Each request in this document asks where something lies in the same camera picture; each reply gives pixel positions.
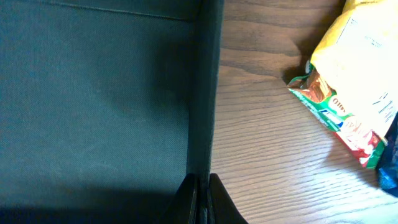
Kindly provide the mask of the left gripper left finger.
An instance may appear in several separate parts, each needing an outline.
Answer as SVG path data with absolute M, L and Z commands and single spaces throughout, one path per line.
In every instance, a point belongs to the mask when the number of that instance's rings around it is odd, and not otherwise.
M 197 201 L 198 177 L 188 174 L 158 224 L 195 224 Z

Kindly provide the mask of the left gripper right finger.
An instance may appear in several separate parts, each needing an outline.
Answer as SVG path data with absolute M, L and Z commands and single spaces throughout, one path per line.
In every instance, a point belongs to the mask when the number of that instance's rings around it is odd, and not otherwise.
M 209 179 L 208 223 L 248 224 L 239 213 L 217 174 L 210 174 Z

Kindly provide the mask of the black gift box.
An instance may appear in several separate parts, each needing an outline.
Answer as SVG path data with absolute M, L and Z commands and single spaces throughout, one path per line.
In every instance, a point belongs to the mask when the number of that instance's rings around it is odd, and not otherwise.
M 207 216 L 223 1 L 2 1 L 1 222 Z

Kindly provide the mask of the blue Oreo cookie pack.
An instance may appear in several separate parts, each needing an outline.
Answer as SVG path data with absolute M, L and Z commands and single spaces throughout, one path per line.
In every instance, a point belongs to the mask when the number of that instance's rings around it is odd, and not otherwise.
M 389 128 L 386 146 L 377 165 L 379 187 L 397 198 L 397 116 Z

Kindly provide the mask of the yellow snack bag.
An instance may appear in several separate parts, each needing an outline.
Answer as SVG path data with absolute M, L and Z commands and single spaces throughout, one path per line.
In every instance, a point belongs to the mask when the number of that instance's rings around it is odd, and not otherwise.
M 346 1 L 311 63 L 380 137 L 397 114 L 397 0 Z

